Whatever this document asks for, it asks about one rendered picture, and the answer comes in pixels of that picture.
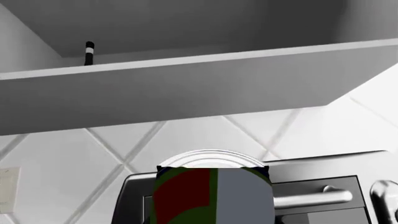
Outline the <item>can with red green label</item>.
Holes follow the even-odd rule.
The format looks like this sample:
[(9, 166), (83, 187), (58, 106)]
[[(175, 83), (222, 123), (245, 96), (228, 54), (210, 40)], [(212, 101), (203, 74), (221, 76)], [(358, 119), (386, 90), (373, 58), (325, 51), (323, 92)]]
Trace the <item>can with red green label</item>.
[(202, 149), (156, 168), (145, 224), (275, 224), (270, 167), (256, 158)]

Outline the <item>black bottle with white band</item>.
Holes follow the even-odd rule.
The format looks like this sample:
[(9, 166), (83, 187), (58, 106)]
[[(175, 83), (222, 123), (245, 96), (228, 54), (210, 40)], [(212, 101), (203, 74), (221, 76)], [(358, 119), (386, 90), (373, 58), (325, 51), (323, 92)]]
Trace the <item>black bottle with white band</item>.
[(85, 44), (85, 62), (84, 66), (93, 65), (95, 45), (91, 41), (87, 41)]

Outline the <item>stainless steel toaster oven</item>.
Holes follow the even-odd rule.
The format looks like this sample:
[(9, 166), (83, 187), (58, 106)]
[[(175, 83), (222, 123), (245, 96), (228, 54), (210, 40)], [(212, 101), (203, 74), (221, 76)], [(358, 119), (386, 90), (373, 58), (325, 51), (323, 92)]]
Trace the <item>stainless steel toaster oven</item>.
[(398, 156), (184, 152), (127, 177), (111, 224), (398, 224)]

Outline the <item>silver oven control knob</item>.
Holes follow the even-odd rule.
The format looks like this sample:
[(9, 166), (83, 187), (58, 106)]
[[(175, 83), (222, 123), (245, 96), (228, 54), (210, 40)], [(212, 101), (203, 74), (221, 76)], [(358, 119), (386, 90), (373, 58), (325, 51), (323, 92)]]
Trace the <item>silver oven control knob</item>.
[(377, 180), (370, 189), (378, 224), (398, 224), (398, 183)]

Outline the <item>white wall cabinet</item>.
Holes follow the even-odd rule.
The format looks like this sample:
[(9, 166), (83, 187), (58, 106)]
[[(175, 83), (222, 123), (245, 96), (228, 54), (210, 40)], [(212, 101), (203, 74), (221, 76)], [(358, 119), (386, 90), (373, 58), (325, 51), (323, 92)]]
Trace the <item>white wall cabinet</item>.
[(326, 106), (398, 64), (398, 0), (0, 7), (38, 39), (0, 28), (0, 136)]

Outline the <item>beige wall outlet plate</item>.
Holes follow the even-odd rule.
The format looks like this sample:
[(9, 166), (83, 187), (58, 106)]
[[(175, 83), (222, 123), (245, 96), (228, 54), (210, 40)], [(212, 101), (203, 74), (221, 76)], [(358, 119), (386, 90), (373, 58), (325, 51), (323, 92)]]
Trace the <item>beige wall outlet plate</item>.
[(14, 212), (20, 167), (0, 169), (0, 214)]

